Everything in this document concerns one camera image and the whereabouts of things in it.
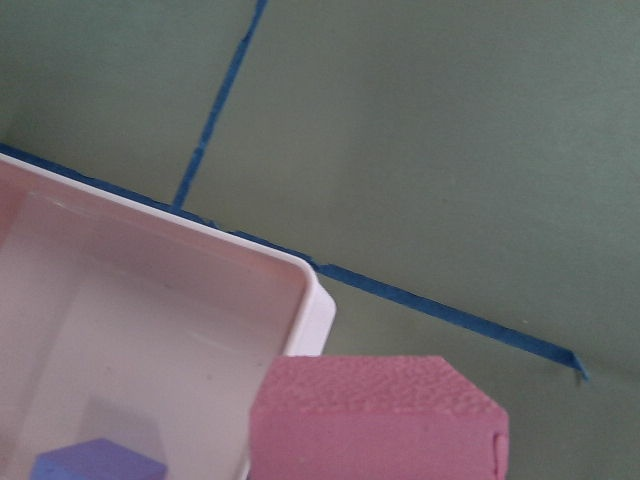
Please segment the pink foam block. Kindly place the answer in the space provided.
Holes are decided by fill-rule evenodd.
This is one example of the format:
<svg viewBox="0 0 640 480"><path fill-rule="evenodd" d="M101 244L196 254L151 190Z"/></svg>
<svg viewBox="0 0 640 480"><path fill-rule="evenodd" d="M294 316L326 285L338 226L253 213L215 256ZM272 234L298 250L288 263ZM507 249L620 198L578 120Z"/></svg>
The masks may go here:
<svg viewBox="0 0 640 480"><path fill-rule="evenodd" d="M252 479L503 479L509 417L440 356L280 356L249 461Z"/></svg>

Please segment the pink plastic bin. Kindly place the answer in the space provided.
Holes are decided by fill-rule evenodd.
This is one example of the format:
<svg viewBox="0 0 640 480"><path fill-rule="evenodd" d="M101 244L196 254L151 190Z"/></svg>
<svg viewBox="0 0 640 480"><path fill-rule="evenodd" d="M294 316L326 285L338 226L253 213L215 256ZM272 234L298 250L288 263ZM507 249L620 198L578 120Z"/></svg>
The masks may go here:
<svg viewBox="0 0 640 480"><path fill-rule="evenodd" d="M172 479L243 479L272 360L323 350L303 260L1 158L1 475L106 438Z"/></svg>

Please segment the purple foam block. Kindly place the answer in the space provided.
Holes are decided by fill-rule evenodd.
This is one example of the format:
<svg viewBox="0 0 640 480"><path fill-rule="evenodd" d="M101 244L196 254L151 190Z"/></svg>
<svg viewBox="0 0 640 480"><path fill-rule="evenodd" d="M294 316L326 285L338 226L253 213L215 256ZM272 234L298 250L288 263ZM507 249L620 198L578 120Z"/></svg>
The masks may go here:
<svg viewBox="0 0 640 480"><path fill-rule="evenodd" d="M165 464L107 439L39 454L30 479L165 479Z"/></svg>

